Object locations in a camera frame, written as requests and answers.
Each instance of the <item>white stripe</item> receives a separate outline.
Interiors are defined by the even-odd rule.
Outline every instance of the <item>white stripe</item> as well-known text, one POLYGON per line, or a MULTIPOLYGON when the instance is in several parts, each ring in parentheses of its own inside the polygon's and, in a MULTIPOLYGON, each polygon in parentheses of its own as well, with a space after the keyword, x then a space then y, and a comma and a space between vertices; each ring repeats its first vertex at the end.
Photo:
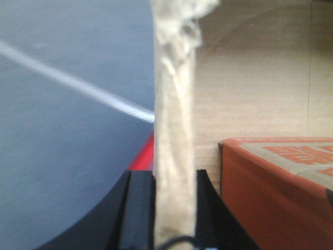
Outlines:
POLYGON ((100 87, 94 86, 91 83, 80 79, 79 77, 73 76, 60 69, 50 67, 28 56, 27 54, 20 52, 17 49, 7 45, 1 40, 0 40, 0 54, 60 84, 73 88, 81 92, 82 94, 85 94, 120 112, 136 117, 143 121, 147 121, 150 123, 154 122, 153 111, 144 108, 138 104, 135 104, 131 101, 125 100, 124 98, 117 96, 111 93, 110 91, 106 91, 101 89, 100 87))

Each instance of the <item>orange packaging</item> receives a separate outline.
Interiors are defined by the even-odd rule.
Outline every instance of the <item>orange packaging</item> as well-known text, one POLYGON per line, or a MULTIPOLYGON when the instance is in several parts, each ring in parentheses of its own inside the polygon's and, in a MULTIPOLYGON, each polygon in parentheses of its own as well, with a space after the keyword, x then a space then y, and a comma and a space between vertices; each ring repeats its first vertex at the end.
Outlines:
POLYGON ((333 249, 333 137, 229 138, 221 197, 263 250, 333 249))

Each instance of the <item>black cable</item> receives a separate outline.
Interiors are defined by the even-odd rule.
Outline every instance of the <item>black cable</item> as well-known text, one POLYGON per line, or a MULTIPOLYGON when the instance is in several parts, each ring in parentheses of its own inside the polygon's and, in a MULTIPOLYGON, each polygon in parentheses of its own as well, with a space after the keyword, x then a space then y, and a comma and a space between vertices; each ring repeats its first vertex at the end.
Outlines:
POLYGON ((191 236, 179 236, 173 239, 170 239, 169 241, 163 243, 162 245, 158 246, 155 250, 166 250, 170 248, 171 246, 182 243, 182 242, 188 242, 192 244, 193 246, 195 245, 195 239, 191 236))

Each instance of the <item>cardboard wall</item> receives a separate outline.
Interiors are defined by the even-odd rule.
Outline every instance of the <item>cardboard wall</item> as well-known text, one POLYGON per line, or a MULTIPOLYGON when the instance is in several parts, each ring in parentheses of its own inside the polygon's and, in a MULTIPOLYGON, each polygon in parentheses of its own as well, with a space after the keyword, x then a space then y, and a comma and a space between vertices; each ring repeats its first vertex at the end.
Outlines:
POLYGON ((200 26, 196 165, 216 189, 224 138, 333 136, 333 2, 224 0, 200 26))

